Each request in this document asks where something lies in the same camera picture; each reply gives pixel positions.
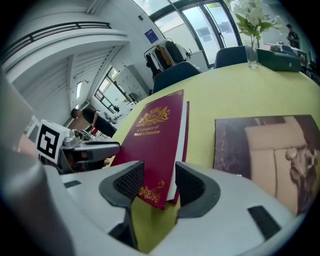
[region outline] book cover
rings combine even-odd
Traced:
[[[138,197],[159,209],[169,200],[177,201],[174,167],[183,158],[186,110],[183,90],[146,104],[111,164],[144,161],[144,184]]]
[[[293,214],[305,213],[317,195],[319,156],[311,115],[215,120],[213,168],[250,179]]]

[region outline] light fixture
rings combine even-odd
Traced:
[[[81,85],[82,85],[82,82],[79,82],[77,85],[76,85],[76,96],[75,98],[78,99],[79,96],[80,96],[80,91],[81,91]]]

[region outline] red book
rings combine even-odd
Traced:
[[[144,161],[144,183],[138,197],[164,209],[177,202],[175,162],[183,160],[187,123],[187,103],[179,90],[146,104],[111,166]]]

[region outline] white cabinet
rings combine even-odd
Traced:
[[[138,102],[149,96],[148,86],[133,65],[122,70],[115,81],[127,95],[131,95]]]

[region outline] desk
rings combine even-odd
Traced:
[[[215,119],[311,114],[320,128],[320,87],[315,82],[301,72],[275,72],[262,65],[252,70],[242,63],[209,70],[145,98],[113,140],[123,142],[146,103],[181,89],[190,101],[188,163],[213,166]],[[178,207],[167,204],[161,211],[139,198],[133,201],[133,226],[142,252],[150,252],[174,227]]]

